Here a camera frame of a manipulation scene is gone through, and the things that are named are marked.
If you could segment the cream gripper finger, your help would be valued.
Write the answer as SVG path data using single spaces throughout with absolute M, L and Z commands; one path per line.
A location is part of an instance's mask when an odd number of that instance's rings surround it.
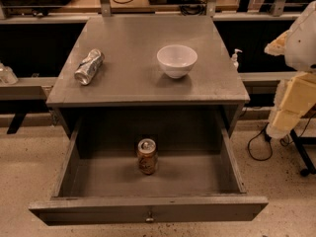
M 290 80 L 281 80 L 269 115 L 267 134 L 279 139 L 288 135 L 316 105 L 316 75 L 299 72 Z
M 276 39 L 266 45 L 264 52 L 272 56 L 285 55 L 288 35 L 289 31 L 283 32 Z

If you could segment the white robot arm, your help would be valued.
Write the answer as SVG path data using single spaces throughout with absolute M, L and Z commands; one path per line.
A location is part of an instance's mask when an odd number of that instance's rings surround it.
M 278 83 L 269 116 L 268 136 L 283 138 L 316 105 L 316 1 L 265 47 L 265 53 L 283 55 L 285 64 L 297 71 Z

